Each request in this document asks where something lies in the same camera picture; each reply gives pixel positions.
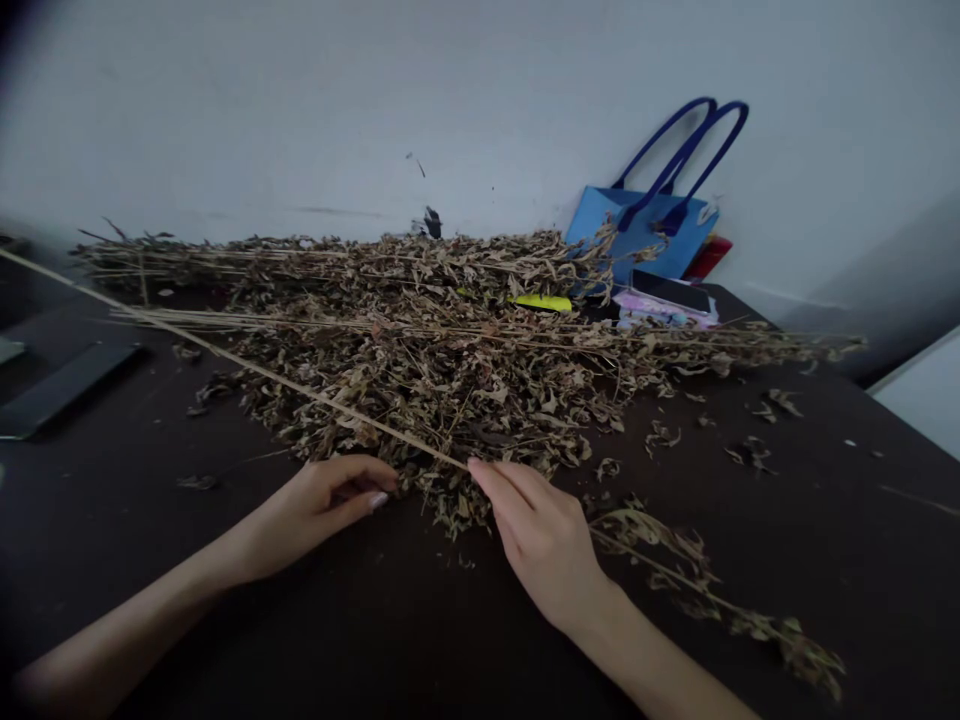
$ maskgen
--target blue bag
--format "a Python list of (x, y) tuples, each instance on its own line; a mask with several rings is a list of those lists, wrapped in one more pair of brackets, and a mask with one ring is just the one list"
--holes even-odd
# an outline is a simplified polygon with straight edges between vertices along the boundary
[[(653, 144), (681, 117), (704, 103), (708, 106), (706, 118), (667, 163), (660, 176), (654, 181), (653, 187), (646, 193), (624, 190), (623, 182), (627, 175)], [(685, 197), (673, 195), (677, 176), (697, 145), (707, 131), (732, 110), (739, 111), (739, 117), (723, 146)], [(567, 231), (567, 244), (578, 243), (584, 238), (589, 241), (606, 222), (607, 213), (610, 213), (619, 231), (619, 235), (613, 242), (611, 255), (614, 258), (624, 258), (613, 265), (614, 282), (628, 285), (630, 273), (634, 268), (665, 278), (681, 277), (718, 218), (718, 213), (714, 213), (705, 223), (698, 224), (700, 213), (707, 203), (694, 199), (693, 194), (700, 189), (703, 181), (730, 149), (747, 121), (748, 112), (749, 108), (742, 102), (727, 103), (717, 109), (717, 101), (707, 97), (697, 98), (684, 105), (640, 149), (613, 186), (598, 188), (588, 185), (584, 188), (580, 205)], [(659, 233), (666, 234), (670, 238), (670, 244), (656, 260), (634, 263), (631, 258), (624, 257), (663, 242)]]

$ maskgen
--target table surface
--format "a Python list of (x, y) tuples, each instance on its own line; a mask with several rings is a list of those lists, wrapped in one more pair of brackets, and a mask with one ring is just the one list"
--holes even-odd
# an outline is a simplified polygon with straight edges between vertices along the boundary
[[(748, 311), (713, 288), (721, 316)], [(251, 460), (209, 492), (176, 486), (281, 449), (236, 400), (208, 416), (184, 411), (214, 369), (177, 361), (169, 336), (98, 322), (80, 298), (8, 329), (33, 358), (0, 371), (12, 395), (92, 341), (149, 352), (35, 442), (0, 445), (0, 552), (6, 620), (20, 662), (107, 612), (260, 504), (293, 472), (284, 455)], [(668, 524), (705, 539), (729, 600), (799, 618), (848, 666), (844, 701), (793, 679), (772, 644), (693, 620), (642, 568), (601, 556), (637, 605), (710, 672), (767, 717), (934, 717), (960, 706), (955, 550), (960, 518), (885, 492), (894, 487), (960, 507), (960, 465), (852, 383), (795, 365), (689, 378), (707, 396), (641, 397), (625, 435), (588, 435), (592, 463), (622, 462), (612, 484), (634, 490)], [(770, 388), (802, 393), (803, 419), (750, 415)], [(706, 410), (717, 427), (698, 429)], [(650, 460), (650, 420), (683, 440)], [(749, 435), (773, 454), (756, 477), (723, 448)], [(852, 440), (856, 447), (845, 441)], [(872, 451), (880, 451), (877, 458)], [(459, 558), (476, 563), (460, 567)], [(388, 503), (275, 578), (235, 591), (180, 643), (120, 709), (121, 717), (440, 714), (635, 716), (617, 688), (526, 598), (499, 543), (480, 530), (455, 545), (419, 499)]]

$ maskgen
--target bag handle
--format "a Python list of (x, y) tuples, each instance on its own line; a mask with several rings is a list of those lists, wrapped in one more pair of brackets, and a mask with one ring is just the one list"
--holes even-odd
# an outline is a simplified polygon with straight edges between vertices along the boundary
[[(623, 183), (627, 179), (627, 175), (629, 175), (630, 171), (633, 170), (634, 166), (638, 162), (640, 162), (640, 159), (647, 154), (647, 151), (649, 151), (650, 148), (653, 147), (654, 143), (656, 143), (657, 140), (659, 140), (663, 136), (663, 134), (667, 132), (667, 130), (672, 128), (680, 118), (682, 118), (684, 115), (686, 115), (688, 112), (690, 112), (694, 108), (700, 105), (703, 105), (704, 103), (707, 103), (707, 117), (710, 117), (717, 111), (717, 101), (713, 98), (702, 97), (702, 98), (697, 98), (696, 100), (691, 100), (690, 102), (688, 102), (682, 108), (677, 110), (677, 112), (673, 114), (673, 117), (667, 120), (663, 124), (663, 126), (659, 130), (657, 130), (656, 133), (654, 133), (652, 138), (647, 140), (647, 144), (644, 145), (642, 148), (640, 148), (640, 152), (638, 152), (636, 156), (633, 158), (633, 160), (630, 161), (630, 164), (627, 165), (627, 169), (623, 171), (623, 173), (620, 175), (620, 178), (615, 183), (613, 183), (613, 185), (611, 185), (610, 187), (613, 188), (614, 190), (623, 190)], [(679, 175), (680, 171), (683, 170), (683, 165), (685, 162), (686, 162), (686, 159), (684, 159), (684, 161), (680, 163), (680, 165), (676, 169), (676, 172), (674, 172), (673, 177), (671, 177), (670, 180), (666, 183), (666, 185), (663, 186), (663, 188), (661, 189), (661, 192), (663, 192), (666, 195), (673, 195), (673, 184), (677, 179), (677, 175)]]
[[(700, 178), (694, 184), (687, 196), (676, 206), (674, 206), (674, 208), (667, 214), (663, 224), (668, 226), (675, 224), (679, 226), (679, 224), (683, 222), (683, 218), (686, 217), (687, 214), (687, 204), (690, 202), (691, 198), (693, 198), (694, 193), (700, 189), (700, 186), (703, 184), (704, 180), (707, 179), (710, 173), (713, 172), (713, 169), (717, 166), (717, 163), (719, 163), (723, 159), (723, 156), (727, 154), (727, 150), (729, 150), (730, 146), (733, 145), (733, 141), (737, 139), (737, 136), (743, 129), (744, 123), (747, 122), (747, 115), (750, 112), (750, 107), (746, 103), (735, 100), (734, 102), (727, 103), (716, 112), (711, 113), (707, 119), (701, 123), (700, 127), (697, 128), (696, 132), (687, 138), (687, 141), (683, 144), (683, 146), (677, 150), (676, 154), (670, 159), (670, 162), (667, 163), (667, 166), (663, 169), (663, 172), (660, 173), (660, 177), (654, 181), (653, 187), (650, 188), (650, 192), (644, 195), (639, 202), (624, 210), (623, 215), (620, 217), (620, 221), (617, 223), (617, 230), (620, 232), (626, 232), (630, 229), (630, 223), (633, 221), (634, 216), (650, 204), (650, 201), (653, 199), (653, 197), (661, 191), (664, 183), (667, 182), (667, 178), (671, 176), (671, 173), (673, 173), (674, 177), (676, 176), (678, 169), (683, 167), (684, 163), (686, 163), (686, 161), (690, 158), (690, 155), (693, 154), (693, 151), (696, 149), (697, 145), (700, 144), (700, 141), (703, 140), (704, 135), (707, 134), (710, 128), (716, 125), (720, 118), (734, 110), (739, 111), (739, 117), (737, 118), (736, 125), (733, 126), (733, 130), (730, 131), (730, 134), (723, 142), (720, 150), (718, 150), (717, 154), (713, 156), (713, 160), (710, 161), (707, 169), (703, 171), (702, 175), (700, 175)], [(671, 219), (675, 220), (677, 218), (679, 218), (680, 223), (668, 222)]]

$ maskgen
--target bundle of stems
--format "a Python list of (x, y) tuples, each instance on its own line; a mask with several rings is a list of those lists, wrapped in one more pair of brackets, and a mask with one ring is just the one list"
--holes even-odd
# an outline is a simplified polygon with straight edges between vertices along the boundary
[[(624, 410), (638, 392), (669, 398), (688, 375), (837, 360), (859, 345), (765, 323), (704, 332), (592, 322), (581, 310), (588, 295), (610, 298), (614, 237), (605, 226), (571, 252), (553, 231), (439, 243), (251, 238), (226, 246), (161, 234), (101, 238), (77, 255), (98, 282), (143, 298), (140, 308), (115, 305), (117, 319), (232, 339), (231, 357), (243, 367), (198, 392), (199, 406), (236, 390), (245, 411), (300, 457), (379, 455), (401, 470), (401, 491), (419, 492), (455, 540), (472, 526), (489, 531), (489, 503), (468, 481), (470, 456), (523, 462), (550, 478), (560, 465), (590, 462), (586, 428), (624, 432)], [(222, 311), (156, 307), (150, 287), (170, 285), (217, 289), (229, 301)], [(510, 301), (537, 293), (573, 296), (579, 309), (548, 313)], [(304, 394), (316, 401), (304, 404)], [(658, 587), (695, 586), (707, 602), (685, 611), (716, 619), (722, 611), (732, 631), (777, 640), (795, 673), (839, 696), (833, 673), (842, 665), (796, 621), (775, 626), (718, 598), (702, 582), (712, 575), (687, 582), (664, 572), (636, 550), (651, 540), (637, 532), (649, 522), (637, 524), (637, 506), (625, 510), (634, 514), (593, 524), (602, 548), (650, 564)]]

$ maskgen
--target hand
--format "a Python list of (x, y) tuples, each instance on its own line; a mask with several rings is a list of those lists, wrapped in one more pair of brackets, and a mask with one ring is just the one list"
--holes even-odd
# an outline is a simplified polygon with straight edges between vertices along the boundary
[[(369, 455), (308, 462), (200, 555), (226, 587), (267, 577), (380, 507), (387, 501), (383, 491), (396, 490), (396, 480), (389, 465)], [(331, 509), (335, 492), (350, 499)]]
[(597, 563), (579, 501), (525, 465), (470, 458), (469, 469), (490, 498), (507, 560), (527, 594), (561, 632), (586, 632), (618, 587)]

